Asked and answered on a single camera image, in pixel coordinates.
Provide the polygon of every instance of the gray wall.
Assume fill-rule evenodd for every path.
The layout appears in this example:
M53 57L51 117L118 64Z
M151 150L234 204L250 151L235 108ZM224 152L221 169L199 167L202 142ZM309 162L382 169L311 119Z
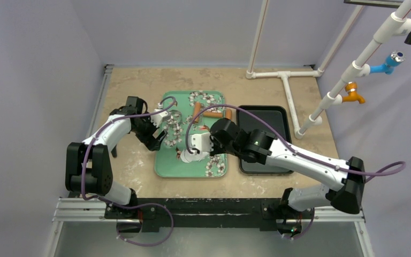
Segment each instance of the gray wall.
M69 0L0 1L0 256L41 256L102 72Z
M335 85L392 11L366 8L318 79L322 95ZM376 256L411 256L411 46L404 44L404 39L392 38L368 62L379 65L391 51L404 51L407 60L392 75L356 79L365 104L345 103L327 111L341 158L358 156L365 161L366 170L373 172L398 160L407 162L402 173L375 178L365 187L363 207Z
M246 66L262 0L72 0L110 64ZM347 7L342 0L272 0L259 66L315 64Z

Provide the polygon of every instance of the beige tabletop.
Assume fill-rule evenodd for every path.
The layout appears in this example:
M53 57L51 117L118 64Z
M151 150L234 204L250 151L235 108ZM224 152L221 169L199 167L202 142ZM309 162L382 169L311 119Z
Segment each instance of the beige tabletop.
M295 108L300 121L317 107L321 96L314 78L289 79ZM338 157L329 123L322 113L323 124L308 130L302 140L293 135L292 120L280 79L245 78L245 69L154 69L114 68L106 94L100 124L109 113L125 105L127 96L138 96L156 107L163 94L171 90L217 90L232 105L279 105L288 112L293 144L329 157ZM155 152L148 151L132 134L117 145L117 158L111 158L114 179L136 190L143 198L280 198L289 187L318 184L298 173L285 176L249 176L239 169L238 159L228 155L227 173L218 178L162 178L154 171Z

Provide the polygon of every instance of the wooden tube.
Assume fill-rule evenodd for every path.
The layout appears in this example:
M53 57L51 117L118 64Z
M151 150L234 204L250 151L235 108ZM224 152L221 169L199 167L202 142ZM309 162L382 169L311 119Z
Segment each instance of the wooden tube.
M226 111L224 112L224 117L226 119L231 119L232 118L232 111L231 109L226 109Z
M211 111L205 111L202 113L202 116L204 117L209 117L209 118L222 118L223 114L220 112L211 112Z
M195 102L194 103L194 110L193 110L193 117L201 110L201 103ZM194 123L199 122L199 116L194 120Z

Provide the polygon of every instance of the blue faucet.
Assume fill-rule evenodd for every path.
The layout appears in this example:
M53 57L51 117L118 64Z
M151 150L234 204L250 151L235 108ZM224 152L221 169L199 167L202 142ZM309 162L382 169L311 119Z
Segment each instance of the blue faucet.
M402 52L394 51L387 57L387 59L385 59L384 64L379 66L370 66L369 74L384 72L385 74L390 75L393 73L394 68L404 62L405 59L406 58Z

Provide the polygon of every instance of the teal tray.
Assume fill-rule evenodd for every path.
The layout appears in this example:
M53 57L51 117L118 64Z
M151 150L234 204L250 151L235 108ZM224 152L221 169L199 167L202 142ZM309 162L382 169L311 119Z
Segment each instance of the teal tray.
M169 91L163 98L174 96L177 105L170 109L171 119L162 123L161 128L167 132L160 150L155 156L155 172L161 177L209 178L221 177L227 172L227 155L207 156L201 161L185 163L179 156L185 146L185 132L193 117L194 103L200 102L204 107L224 103L223 94L218 91ZM172 101L167 100L163 107ZM223 108L212 109L213 112L224 112ZM190 134L207 133L208 128L218 119L201 117L191 128Z

